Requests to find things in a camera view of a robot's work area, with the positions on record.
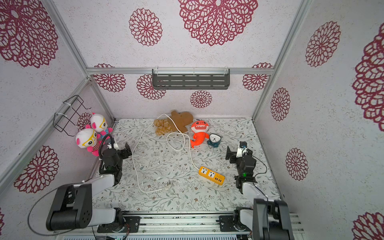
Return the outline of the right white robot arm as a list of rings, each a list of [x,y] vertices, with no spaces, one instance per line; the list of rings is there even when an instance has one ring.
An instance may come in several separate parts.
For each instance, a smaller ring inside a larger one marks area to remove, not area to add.
[[[235,164],[238,175],[236,187],[252,203],[252,208],[237,207],[234,212],[234,228],[251,230],[253,240],[293,240],[294,233],[289,207],[283,200],[272,200],[256,185],[254,170],[257,158],[246,142],[239,142],[236,151],[227,148],[226,160]]]

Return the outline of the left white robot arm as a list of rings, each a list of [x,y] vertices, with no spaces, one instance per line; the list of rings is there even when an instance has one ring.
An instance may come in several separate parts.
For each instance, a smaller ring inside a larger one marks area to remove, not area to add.
[[[46,229],[50,236],[87,227],[98,227],[101,233],[129,232],[130,226],[120,208],[97,209],[93,196],[118,185],[123,176],[123,161],[132,155],[129,144],[123,149],[111,135],[106,148],[101,147],[99,176],[76,184],[62,185],[53,191],[55,197],[49,210]]]

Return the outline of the orange power strip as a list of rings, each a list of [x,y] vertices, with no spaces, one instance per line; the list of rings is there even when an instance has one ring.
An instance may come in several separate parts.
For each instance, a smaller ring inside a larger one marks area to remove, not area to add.
[[[209,170],[205,167],[200,167],[198,173],[201,177],[204,177],[205,179],[210,180],[219,186],[222,186],[225,179],[226,179],[223,175],[218,174],[218,173],[216,173],[212,170]]]

